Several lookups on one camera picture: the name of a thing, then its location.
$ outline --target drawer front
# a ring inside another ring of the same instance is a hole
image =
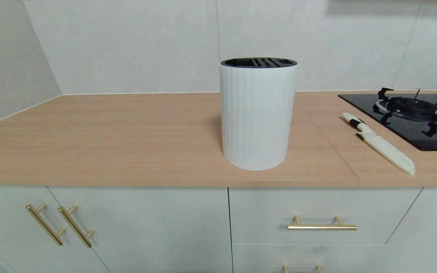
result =
[[[384,246],[233,244],[234,273],[365,273]]]
[[[420,188],[231,188],[232,243],[383,244],[394,232]],[[337,224],[357,230],[288,230]]]

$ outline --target backsplash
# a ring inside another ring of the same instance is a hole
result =
[[[437,1],[0,0],[0,119],[60,94],[218,92],[219,61],[296,89],[437,89]]]
[[[58,95],[23,2],[0,0],[0,119]]]

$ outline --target cabinet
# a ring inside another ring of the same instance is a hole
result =
[[[231,188],[233,243],[384,244],[420,188]],[[302,224],[335,224],[355,231],[288,230],[293,216]]]
[[[232,272],[227,188],[49,189],[112,273]]]
[[[40,214],[58,231],[63,245],[54,240],[31,217],[25,207],[46,203]],[[0,185],[0,258],[19,273],[109,273],[92,249],[82,248],[57,212],[58,203],[45,186]]]
[[[437,272],[437,188],[421,191],[374,266],[365,272]]]
[[[233,244],[234,273],[312,273],[317,265],[323,273],[367,273],[383,244],[372,245],[273,245]]]

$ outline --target brass cabinet handle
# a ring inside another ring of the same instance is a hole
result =
[[[283,269],[284,269],[284,273],[289,273],[289,271],[288,271],[288,266],[285,265],[285,266],[283,267]],[[321,266],[317,265],[315,269],[316,269],[316,272],[317,272],[317,273],[323,273],[323,271],[321,271]]]
[[[62,239],[60,238],[60,235],[65,231],[65,228],[63,227],[58,233],[55,233],[52,228],[47,224],[45,219],[40,216],[40,211],[42,211],[45,207],[47,207],[46,203],[43,203],[38,209],[35,209],[31,204],[26,206],[26,210],[35,218],[35,220],[38,222],[38,224],[41,225],[41,227],[50,235],[50,237],[57,243],[57,245],[61,246],[64,244]]]
[[[344,224],[340,216],[335,216],[335,220],[338,224],[327,224],[327,225],[309,225],[301,224],[300,217],[298,215],[294,216],[294,224],[289,224],[288,229],[290,230],[357,230],[357,226],[353,224]]]
[[[65,221],[67,221],[67,223],[70,225],[73,231],[77,233],[78,237],[80,238],[80,240],[82,240],[83,244],[85,244],[87,248],[91,248],[92,243],[90,242],[89,238],[94,234],[94,230],[91,229],[89,233],[85,234],[79,228],[79,226],[75,223],[75,221],[73,221],[73,218],[71,217],[71,214],[76,209],[77,209],[77,205],[73,205],[73,207],[71,207],[69,211],[67,211],[63,206],[61,206],[58,208],[58,211],[60,212],[60,214],[62,214],[63,218],[65,219]]]

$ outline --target kitchen knife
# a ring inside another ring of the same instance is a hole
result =
[[[353,128],[357,128],[357,130],[360,131],[357,135],[359,135],[370,147],[405,173],[409,175],[414,174],[416,167],[412,160],[401,151],[397,150],[397,148],[387,142],[387,140],[384,140],[381,136],[372,131],[372,129],[369,128],[362,119],[348,113],[343,113],[342,116],[351,126],[353,126]]]

